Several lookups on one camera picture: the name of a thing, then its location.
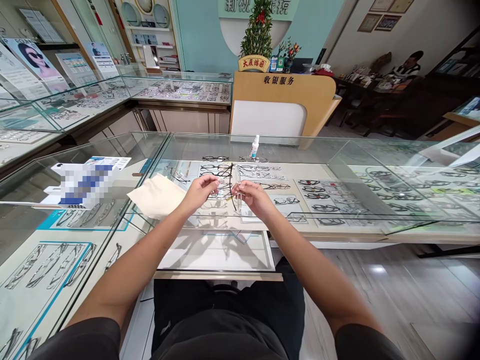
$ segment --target hand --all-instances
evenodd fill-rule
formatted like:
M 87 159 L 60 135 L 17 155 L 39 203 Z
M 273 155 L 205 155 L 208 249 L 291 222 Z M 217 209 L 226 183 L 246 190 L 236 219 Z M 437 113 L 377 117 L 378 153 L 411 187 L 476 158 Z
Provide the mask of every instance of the hand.
M 204 175 L 196 178 L 191 182 L 185 197 L 178 205 L 178 209 L 184 210 L 188 216 L 192 215 L 207 201 L 210 193 L 218 194 L 219 191 L 217 189 L 219 185 L 218 177 L 213 175 Z
M 233 196 L 238 195 L 248 205 L 250 210 L 263 222 L 275 214 L 280 214 L 272 200 L 260 184 L 243 180 L 231 189 Z

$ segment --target black sleeve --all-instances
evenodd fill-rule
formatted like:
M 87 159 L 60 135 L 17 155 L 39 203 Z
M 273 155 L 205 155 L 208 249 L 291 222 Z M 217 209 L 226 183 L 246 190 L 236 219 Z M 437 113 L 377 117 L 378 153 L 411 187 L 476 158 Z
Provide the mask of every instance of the black sleeve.
M 45 341 L 28 360 L 118 360 L 120 327 L 106 317 L 69 326 Z
M 338 360 L 404 360 L 400 350 L 385 335 L 360 324 L 342 326 L 335 335 Z

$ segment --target beige cloth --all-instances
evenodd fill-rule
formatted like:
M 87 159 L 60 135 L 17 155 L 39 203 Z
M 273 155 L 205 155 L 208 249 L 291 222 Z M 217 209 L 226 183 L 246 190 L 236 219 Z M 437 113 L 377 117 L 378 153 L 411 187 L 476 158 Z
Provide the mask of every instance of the beige cloth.
M 165 176 L 157 174 L 145 180 L 142 186 L 129 192 L 127 196 L 142 214 L 152 219 L 161 219 L 175 210 L 186 193 Z

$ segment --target red object on counter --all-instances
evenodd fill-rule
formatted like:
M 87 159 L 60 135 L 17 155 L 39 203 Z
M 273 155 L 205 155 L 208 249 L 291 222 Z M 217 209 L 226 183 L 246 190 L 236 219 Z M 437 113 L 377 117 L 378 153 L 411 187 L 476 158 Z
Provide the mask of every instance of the red object on counter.
M 325 69 L 318 69 L 318 70 L 315 70 L 314 72 L 312 72 L 313 75 L 323 75 L 323 76 L 329 76 L 331 78 L 333 78 L 335 76 L 334 72 L 333 71 L 328 71 L 328 70 L 325 70 Z

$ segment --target forearm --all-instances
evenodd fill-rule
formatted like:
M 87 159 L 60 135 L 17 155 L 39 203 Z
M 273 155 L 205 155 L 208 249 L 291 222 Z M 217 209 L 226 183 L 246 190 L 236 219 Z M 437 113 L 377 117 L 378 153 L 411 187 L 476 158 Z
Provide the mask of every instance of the forearm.
M 127 310 L 152 279 L 188 217 L 189 214 L 178 207 L 120 256 L 96 283 L 68 325 L 94 317 L 109 317 L 122 326 Z
M 346 276 L 301 236 L 282 214 L 272 214 L 265 224 L 334 334 L 346 323 L 363 324 L 381 331 Z

